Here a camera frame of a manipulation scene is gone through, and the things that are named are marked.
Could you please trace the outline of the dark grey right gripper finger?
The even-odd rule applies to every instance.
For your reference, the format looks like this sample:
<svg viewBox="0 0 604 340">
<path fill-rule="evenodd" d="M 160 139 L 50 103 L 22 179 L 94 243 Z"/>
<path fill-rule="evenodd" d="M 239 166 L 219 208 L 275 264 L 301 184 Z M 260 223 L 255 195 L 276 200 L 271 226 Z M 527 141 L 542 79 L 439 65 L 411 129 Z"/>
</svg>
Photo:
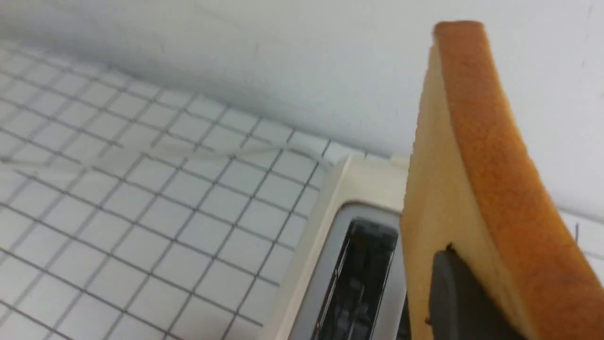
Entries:
<svg viewBox="0 0 604 340">
<path fill-rule="evenodd" d="M 522 340 L 452 245 L 434 254 L 425 323 L 436 340 Z"/>
</svg>

